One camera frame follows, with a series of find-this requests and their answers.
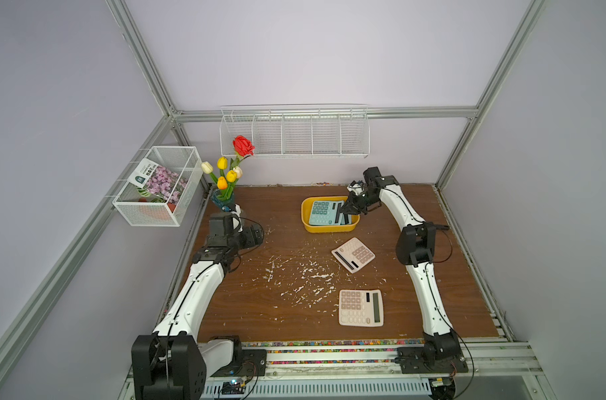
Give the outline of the teal calculator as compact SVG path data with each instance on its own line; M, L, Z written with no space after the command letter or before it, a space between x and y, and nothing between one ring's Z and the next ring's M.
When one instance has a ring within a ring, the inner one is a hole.
M316 200L312 203L309 216L309 225L311 226L336 226L334 225L335 216L339 213L343 201L324 201Z
M346 226L352 224L353 216L347 213L337 213L334 220L334 225Z

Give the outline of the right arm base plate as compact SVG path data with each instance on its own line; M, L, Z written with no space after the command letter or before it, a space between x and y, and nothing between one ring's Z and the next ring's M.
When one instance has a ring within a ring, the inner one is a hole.
M444 374L468 373L470 371L462 352L444 353L433 346L401 347L397 349L394 363L401 367L403 374Z

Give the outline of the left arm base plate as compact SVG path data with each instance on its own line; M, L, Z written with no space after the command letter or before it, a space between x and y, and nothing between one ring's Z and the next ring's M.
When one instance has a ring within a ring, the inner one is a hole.
M243 349L233 356L233 360L218 369L213 377L263 377L266 374L267 351L262 349Z

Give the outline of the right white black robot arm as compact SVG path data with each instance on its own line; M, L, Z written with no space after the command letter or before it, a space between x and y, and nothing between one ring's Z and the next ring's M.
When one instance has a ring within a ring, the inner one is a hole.
M463 358L460 336L446 314L436 283L436 234L440 227L419 215L396 178L382 175L377 167L366 169L363 180L352 182L347 190L342 213L366 215L384 205L399 227L396 258L411 277L420 306L424 338L421 356L429 364Z

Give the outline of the purple flower pot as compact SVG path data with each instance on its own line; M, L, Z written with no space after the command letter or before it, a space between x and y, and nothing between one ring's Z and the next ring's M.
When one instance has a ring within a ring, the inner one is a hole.
M159 166L144 188L138 188L141 203L164 203L174 213L188 180L173 171Z

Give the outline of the black plastic scoop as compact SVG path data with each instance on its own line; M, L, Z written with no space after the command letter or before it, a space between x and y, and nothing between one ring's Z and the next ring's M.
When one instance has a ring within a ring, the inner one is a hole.
M450 226L447 224L438 224L429 221L424 221L422 223L422 227L420 228L421 236L433 236L436 235L439 231L448 231Z

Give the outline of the small circuit board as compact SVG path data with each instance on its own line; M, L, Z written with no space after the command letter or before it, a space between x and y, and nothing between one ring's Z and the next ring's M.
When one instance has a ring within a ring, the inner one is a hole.
M246 383L241 380L231 380L221 385L219 395L243 395L246 391Z

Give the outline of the glass vase with flowers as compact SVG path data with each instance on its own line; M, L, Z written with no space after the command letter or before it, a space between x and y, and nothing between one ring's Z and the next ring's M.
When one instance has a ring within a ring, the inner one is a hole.
M245 136L236 136L232 142L235 152L232 158L221 156L216 162L218 174L215 174L215 168L209 162L201 163L201 170L214 183L215 192L212 195L212 201L223 212L231 212L236 204L234 200L235 187L243 176L241 163L254 155L255 146L252 141Z

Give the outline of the yellow plastic storage box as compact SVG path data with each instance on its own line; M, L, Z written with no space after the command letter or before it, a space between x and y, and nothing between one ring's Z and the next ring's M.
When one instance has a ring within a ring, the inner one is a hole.
M341 213L347 196L311 197L301 204L301 221L309 233L349 233L360 221L357 215Z

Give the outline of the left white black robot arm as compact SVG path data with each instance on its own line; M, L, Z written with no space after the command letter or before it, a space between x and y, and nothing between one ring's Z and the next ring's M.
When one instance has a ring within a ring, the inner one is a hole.
M265 230L237 212L212 215L209 227L166 316L152 333L138 336L132 345L137 399L199 399L206 380L216 374L254 378L259 373L256 360L244 354L237 336L216 337L205 344L197 339L217 288L232 272L241 251L262 245Z

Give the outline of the pink calculator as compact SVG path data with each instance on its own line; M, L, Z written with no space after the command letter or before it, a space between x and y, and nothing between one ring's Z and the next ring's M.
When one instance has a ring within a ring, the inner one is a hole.
M384 325L380 290L341 290L338 320L341 326L379 328Z
M348 273L361 271L376 255L358 238L351 238L343 245L331 251L331 255L341 264Z

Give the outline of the white paper label card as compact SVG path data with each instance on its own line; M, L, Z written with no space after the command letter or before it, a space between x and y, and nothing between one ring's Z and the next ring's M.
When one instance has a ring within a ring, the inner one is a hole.
M158 163L149 160L148 158L143 158L131 172L127 181L136 188L144 188L158 167Z

